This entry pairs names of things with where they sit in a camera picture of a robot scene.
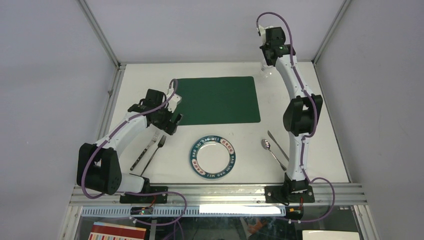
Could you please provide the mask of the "clear drinking glass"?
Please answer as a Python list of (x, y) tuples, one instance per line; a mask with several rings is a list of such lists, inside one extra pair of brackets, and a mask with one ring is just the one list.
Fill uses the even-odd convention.
[(260, 72), (259, 73), (263, 78), (268, 78), (272, 75), (273, 69), (274, 69), (274, 67), (272, 65), (269, 66), (269, 65), (266, 64), (266, 62), (262, 62), (261, 65), (260, 65)]

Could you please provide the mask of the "white plate teal rim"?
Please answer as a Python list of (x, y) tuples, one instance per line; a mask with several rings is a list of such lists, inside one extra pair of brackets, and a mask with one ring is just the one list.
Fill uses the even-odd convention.
[(192, 146), (188, 160), (193, 171), (206, 180), (227, 176), (235, 167), (236, 151), (229, 140), (218, 135), (206, 135)]

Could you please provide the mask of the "dark green placemat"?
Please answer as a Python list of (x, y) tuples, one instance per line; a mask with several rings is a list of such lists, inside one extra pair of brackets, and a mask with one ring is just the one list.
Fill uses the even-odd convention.
[(252, 76), (180, 78), (181, 97), (175, 113), (180, 126), (259, 123), (255, 80)]

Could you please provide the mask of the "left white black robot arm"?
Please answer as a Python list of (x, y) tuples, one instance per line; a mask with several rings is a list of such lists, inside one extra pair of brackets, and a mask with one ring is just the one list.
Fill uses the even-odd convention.
[(151, 190), (145, 186), (142, 176), (123, 173), (119, 157), (128, 145), (144, 130), (154, 126), (173, 135), (182, 118), (174, 111), (181, 101), (177, 86), (169, 86), (168, 92), (148, 89), (145, 98), (133, 104), (119, 124), (95, 143), (84, 143), (78, 152), (77, 185), (89, 199), (115, 193), (131, 193), (138, 203), (145, 203)]

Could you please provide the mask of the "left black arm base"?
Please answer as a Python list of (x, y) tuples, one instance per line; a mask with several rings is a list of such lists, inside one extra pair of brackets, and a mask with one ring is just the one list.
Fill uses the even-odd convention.
[(143, 196), (128, 193), (121, 195), (119, 203), (147, 205), (154, 202), (155, 204), (166, 204), (168, 202), (168, 194), (163, 192), (168, 190), (169, 188), (164, 185), (150, 186), (142, 191)]

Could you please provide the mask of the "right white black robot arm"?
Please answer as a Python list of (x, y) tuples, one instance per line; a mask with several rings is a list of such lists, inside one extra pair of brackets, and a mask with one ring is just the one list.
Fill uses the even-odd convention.
[(274, 26), (259, 26), (257, 29), (262, 40), (260, 49), (264, 63), (274, 67), (281, 75), (290, 98), (282, 117), (289, 136), (288, 166), (282, 187), (271, 195), (283, 203), (313, 203), (315, 197), (306, 173), (308, 148), (310, 138), (316, 132), (324, 100), (302, 80), (295, 51), (291, 44), (286, 43), (284, 30)]

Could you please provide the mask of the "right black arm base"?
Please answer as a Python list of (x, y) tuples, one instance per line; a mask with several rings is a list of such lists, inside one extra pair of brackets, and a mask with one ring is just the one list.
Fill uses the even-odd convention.
[(264, 187), (265, 202), (268, 204), (289, 204), (314, 203), (315, 196), (313, 188), (307, 187), (306, 191), (291, 193), (282, 185)]

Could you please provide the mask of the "slim silver fork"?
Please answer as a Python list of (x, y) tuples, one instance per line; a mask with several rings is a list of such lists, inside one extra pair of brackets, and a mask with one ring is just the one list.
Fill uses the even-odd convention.
[(165, 145), (166, 139), (167, 139), (167, 136), (166, 136), (166, 135), (163, 135), (163, 136), (161, 137), (161, 139), (160, 139), (159, 143), (157, 144), (157, 148), (156, 148), (156, 150), (153, 152), (152, 156), (150, 157), (150, 159), (148, 160), (147, 164), (145, 165), (145, 167), (144, 167), (143, 171), (141, 172), (141, 174), (140, 174), (140, 176), (141, 176), (141, 177), (143, 176), (143, 174), (145, 173), (145, 171), (146, 171), (146, 170), (147, 170), (147, 168), (149, 167), (150, 163), (151, 163), (151, 162), (152, 162), (152, 160), (154, 159), (154, 157), (155, 157), (155, 155), (156, 155), (157, 151), (158, 151), (159, 149), (161, 149), (161, 148)]

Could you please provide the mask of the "silver table knife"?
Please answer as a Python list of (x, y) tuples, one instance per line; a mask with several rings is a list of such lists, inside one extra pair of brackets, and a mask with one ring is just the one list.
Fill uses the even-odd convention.
[(268, 136), (272, 139), (272, 141), (277, 145), (278, 149), (282, 152), (282, 154), (284, 155), (284, 157), (286, 158), (286, 160), (289, 162), (289, 156), (288, 154), (283, 150), (283, 148), (279, 145), (279, 143), (277, 142), (276, 138), (272, 135), (272, 133), (268, 130), (267, 131)]

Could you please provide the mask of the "silver spoon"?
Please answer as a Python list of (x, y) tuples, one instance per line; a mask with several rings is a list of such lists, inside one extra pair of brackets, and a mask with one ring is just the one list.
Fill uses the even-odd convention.
[(261, 145), (262, 145), (262, 147), (265, 149), (265, 150), (267, 150), (267, 151), (269, 151), (270, 152), (270, 154), (272, 155), (272, 157), (277, 161), (277, 163), (280, 165), (280, 167), (282, 168), (282, 170), (283, 171), (286, 171), (287, 170), (287, 168), (282, 164), (282, 162), (281, 161), (279, 161), (279, 159), (276, 157), (276, 155), (272, 152), (272, 150), (271, 150), (271, 144), (269, 143), (269, 141), (268, 140), (266, 140), (266, 139), (262, 139), (261, 140)]

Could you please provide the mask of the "red striped book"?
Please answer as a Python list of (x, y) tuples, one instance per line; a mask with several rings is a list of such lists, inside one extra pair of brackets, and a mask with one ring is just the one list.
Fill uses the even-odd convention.
[(89, 240), (144, 240), (147, 229), (120, 224), (95, 222)]

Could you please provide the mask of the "orange object under table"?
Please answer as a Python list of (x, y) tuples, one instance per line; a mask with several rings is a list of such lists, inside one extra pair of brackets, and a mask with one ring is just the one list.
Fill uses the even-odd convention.
[(259, 230), (261, 230), (266, 225), (267, 225), (267, 221), (266, 220), (262, 221), (261, 219), (256, 218), (254, 223), (250, 223), (249, 222), (247, 224), (247, 231), (250, 234), (253, 235), (253, 234), (257, 233)]

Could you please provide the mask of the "white box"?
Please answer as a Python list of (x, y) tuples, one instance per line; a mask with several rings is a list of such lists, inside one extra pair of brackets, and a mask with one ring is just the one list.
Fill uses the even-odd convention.
[(303, 240), (360, 240), (358, 232), (333, 230), (303, 230)]

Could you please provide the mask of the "aluminium frame rail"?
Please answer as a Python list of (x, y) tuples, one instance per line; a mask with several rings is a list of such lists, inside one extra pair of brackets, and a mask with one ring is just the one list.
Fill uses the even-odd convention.
[[(269, 193), (266, 187), (277, 184), (169, 184), (168, 191), (182, 194), (188, 206), (203, 204), (266, 205)], [(335, 205), (367, 205), (364, 188), (360, 183), (334, 183)], [(89, 199), (79, 186), (75, 186), (69, 201), (70, 206), (119, 206), (120, 193)]]

